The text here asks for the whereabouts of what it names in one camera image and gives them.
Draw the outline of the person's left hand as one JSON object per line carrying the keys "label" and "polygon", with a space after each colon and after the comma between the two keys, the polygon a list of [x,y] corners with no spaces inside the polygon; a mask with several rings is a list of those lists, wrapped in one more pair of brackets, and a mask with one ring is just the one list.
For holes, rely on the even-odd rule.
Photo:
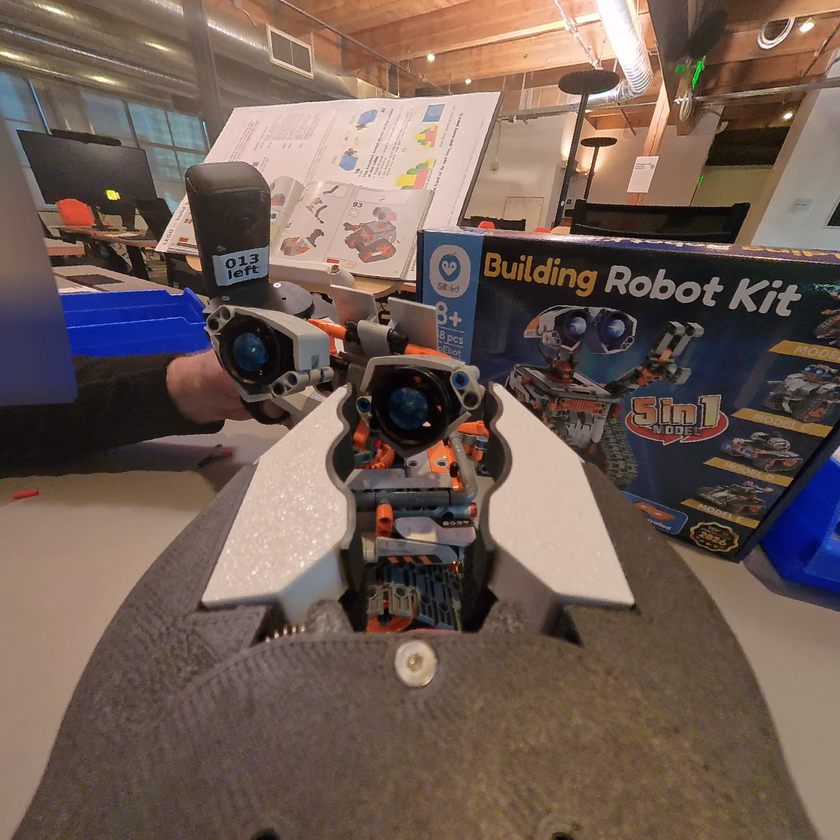
{"label": "person's left hand", "polygon": [[212,350],[175,357],[166,368],[165,383],[178,412],[194,424],[253,418]]}

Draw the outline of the person's left forearm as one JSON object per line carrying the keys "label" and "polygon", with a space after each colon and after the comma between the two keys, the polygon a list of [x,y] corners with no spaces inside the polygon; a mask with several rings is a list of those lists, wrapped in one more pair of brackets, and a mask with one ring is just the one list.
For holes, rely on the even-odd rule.
{"label": "person's left forearm", "polygon": [[2,475],[75,460],[144,440],[216,432],[176,408],[166,385],[173,353],[76,356],[77,398],[67,404],[1,409]]}

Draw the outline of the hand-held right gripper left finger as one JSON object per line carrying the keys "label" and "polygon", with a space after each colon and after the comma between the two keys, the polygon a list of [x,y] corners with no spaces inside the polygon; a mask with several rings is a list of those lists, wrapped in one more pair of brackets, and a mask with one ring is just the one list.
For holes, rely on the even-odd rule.
{"label": "hand-held right gripper left finger", "polygon": [[203,594],[206,608],[279,604],[285,617],[305,617],[346,591],[341,552],[355,530],[346,485],[351,393],[338,388],[261,456]]}

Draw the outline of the black computer monitor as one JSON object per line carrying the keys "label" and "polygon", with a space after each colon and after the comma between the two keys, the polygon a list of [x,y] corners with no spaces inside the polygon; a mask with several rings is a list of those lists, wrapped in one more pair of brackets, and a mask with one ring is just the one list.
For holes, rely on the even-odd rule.
{"label": "black computer monitor", "polygon": [[113,213],[118,201],[157,197],[142,149],[84,143],[24,130],[18,130],[17,136],[47,204],[73,198]]}

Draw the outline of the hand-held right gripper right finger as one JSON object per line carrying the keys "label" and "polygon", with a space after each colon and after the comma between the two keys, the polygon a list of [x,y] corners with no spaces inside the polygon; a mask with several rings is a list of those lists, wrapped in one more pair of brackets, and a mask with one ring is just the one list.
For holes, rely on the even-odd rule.
{"label": "hand-held right gripper right finger", "polygon": [[486,498],[489,588],[526,614],[563,604],[629,608],[634,595],[579,456],[503,386],[489,385],[502,477]]}

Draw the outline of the blue robot kit box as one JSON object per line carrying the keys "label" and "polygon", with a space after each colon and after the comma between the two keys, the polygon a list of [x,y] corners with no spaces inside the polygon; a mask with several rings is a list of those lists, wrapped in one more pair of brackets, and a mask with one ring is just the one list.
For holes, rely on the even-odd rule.
{"label": "blue robot kit box", "polygon": [[741,559],[838,443],[838,253],[426,229],[437,347],[661,532]]}

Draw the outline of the white instruction booklet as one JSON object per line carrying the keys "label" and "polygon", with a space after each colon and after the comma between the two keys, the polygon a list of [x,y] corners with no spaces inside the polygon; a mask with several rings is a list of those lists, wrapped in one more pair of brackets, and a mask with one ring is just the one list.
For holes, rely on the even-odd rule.
{"label": "white instruction booklet", "polygon": [[494,91],[237,108],[205,163],[263,176],[277,280],[415,280],[417,232],[460,222],[500,106]]}

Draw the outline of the black floor lamp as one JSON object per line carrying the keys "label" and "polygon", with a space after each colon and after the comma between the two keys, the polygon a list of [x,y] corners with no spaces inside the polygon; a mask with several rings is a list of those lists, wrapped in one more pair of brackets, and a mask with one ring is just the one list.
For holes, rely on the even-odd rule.
{"label": "black floor lamp", "polygon": [[559,80],[559,89],[570,95],[580,95],[577,116],[570,144],[568,160],[564,168],[560,198],[552,228],[560,226],[564,216],[566,198],[570,189],[571,179],[575,171],[576,152],[581,140],[585,109],[591,95],[613,89],[619,82],[618,75],[611,70],[581,70],[565,74]]}

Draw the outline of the blue plastic bin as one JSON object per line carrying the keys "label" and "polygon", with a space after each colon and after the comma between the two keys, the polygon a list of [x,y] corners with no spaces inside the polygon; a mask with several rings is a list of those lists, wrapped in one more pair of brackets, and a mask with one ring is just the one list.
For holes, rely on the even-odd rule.
{"label": "blue plastic bin", "polygon": [[762,540],[787,581],[839,593],[839,452],[819,469]]}
{"label": "blue plastic bin", "polygon": [[74,356],[108,358],[208,350],[205,302],[191,290],[60,293]]}

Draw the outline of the grey orange tracked toy robot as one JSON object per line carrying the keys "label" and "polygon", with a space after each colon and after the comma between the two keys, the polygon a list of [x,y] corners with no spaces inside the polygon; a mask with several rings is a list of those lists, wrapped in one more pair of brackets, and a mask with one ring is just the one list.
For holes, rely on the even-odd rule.
{"label": "grey orange tracked toy robot", "polygon": [[347,481],[356,511],[351,583],[341,597],[368,634],[476,632],[496,597],[478,536],[478,478],[489,435],[481,421],[399,456],[364,420]]}

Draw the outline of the grey orange toy robot arm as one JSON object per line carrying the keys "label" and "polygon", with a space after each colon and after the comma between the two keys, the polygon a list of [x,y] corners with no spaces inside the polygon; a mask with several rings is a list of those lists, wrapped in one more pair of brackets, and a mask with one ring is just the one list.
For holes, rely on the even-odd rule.
{"label": "grey orange toy robot arm", "polygon": [[476,416],[485,388],[477,367],[441,353],[368,360],[356,409],[373,435],[399,456],[416,455]]}
{"label": "grey orange toy robot arm", "polygon": [[225,303],[206,311],[205,331],[245,403],[333,380],[330,337],[306,319]]}

